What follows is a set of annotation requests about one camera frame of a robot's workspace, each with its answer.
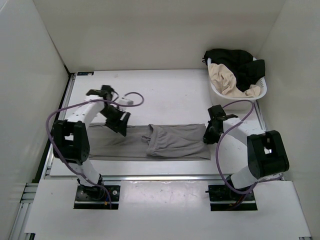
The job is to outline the grey trousers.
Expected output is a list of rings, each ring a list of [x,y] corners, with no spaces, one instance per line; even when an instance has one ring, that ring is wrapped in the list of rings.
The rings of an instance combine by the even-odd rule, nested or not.
[[[204,124],[128,126],[122,136],[97,123],[88,130],[89,157],[100,161],[208,161]]]

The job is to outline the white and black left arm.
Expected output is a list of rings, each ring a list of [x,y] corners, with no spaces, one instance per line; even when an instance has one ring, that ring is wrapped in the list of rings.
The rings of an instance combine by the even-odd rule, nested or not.
[[[76,104],[75,112],[65,120],[57,120],[52,126],[54,156],[78,177],[78,183],[93,200],[100,200],[108,192],[103,178],[89,160],[90,143],[87,130],[93,119],[101,114],[105,117],[104,127],[127,134],[130,113],[125,110],[134,102],[125,97],[114,97],[115,90],[109,85],[101,89],[90,89],[82,104]]]

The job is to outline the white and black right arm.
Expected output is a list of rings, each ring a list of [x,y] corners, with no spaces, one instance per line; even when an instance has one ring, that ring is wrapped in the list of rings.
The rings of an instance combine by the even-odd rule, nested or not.
[[[246,115],[240,119],[235,114],[226,114],[221,105],[208,109],[210,120],[203,136],[205,144],[216,144],[215,161],[217,170],[225,183],[224,193],[236,200],[253,190],[266,177],[282,174],[289,170],[290,163],[281,134],[276,130],[264,131],[246,123]],[[223,139],[230,135],[246,146],[247,165],[236,173],[225,177],[219,160]]]

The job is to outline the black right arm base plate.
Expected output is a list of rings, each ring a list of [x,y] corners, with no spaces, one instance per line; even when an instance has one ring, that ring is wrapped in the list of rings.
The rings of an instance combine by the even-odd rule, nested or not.
[[[208,185],[205,191],[209,196],[211,212],[257,211],[258,207],[253,191],[238,194],[225,185]]]

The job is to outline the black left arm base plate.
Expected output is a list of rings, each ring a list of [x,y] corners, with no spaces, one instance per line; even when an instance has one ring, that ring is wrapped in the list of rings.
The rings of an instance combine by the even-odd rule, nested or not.
[[[75,199],[74,209],[78,210],[118,210],[121,193],[120,185],[105,185],[110,194],[98,187],[89,190],[87,186],[78,185]]]

